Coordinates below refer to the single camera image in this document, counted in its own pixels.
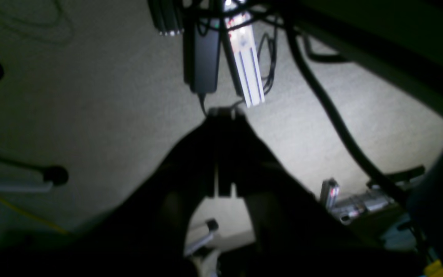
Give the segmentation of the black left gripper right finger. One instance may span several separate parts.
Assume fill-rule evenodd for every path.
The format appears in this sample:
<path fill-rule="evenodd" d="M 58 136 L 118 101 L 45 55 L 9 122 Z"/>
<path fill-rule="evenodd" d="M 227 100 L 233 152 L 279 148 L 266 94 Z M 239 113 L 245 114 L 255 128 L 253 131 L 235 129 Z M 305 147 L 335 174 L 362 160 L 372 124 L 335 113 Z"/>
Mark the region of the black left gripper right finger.
<path fill-rule="evenodd" d="M 416 277 L 411 251 L 368 244 L 295 180 L 237 108 L 219 109 L 219 195 L 234 185 L 255 232 L 250 277 Z"/>

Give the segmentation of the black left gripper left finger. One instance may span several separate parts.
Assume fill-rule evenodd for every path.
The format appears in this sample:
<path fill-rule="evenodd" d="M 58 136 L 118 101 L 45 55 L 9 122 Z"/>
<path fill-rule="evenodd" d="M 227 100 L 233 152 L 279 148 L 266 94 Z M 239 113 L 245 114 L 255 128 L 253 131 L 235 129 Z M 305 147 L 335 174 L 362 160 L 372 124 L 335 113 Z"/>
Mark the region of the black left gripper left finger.
<path fill-rule="evenodd" d="M 219 123 L 219 108 L 209 109 L 125 202 L 71 244 L 0 253 L 0 277 L 197 277 L 184 247 L 192 214 L 214 191 Z"/>

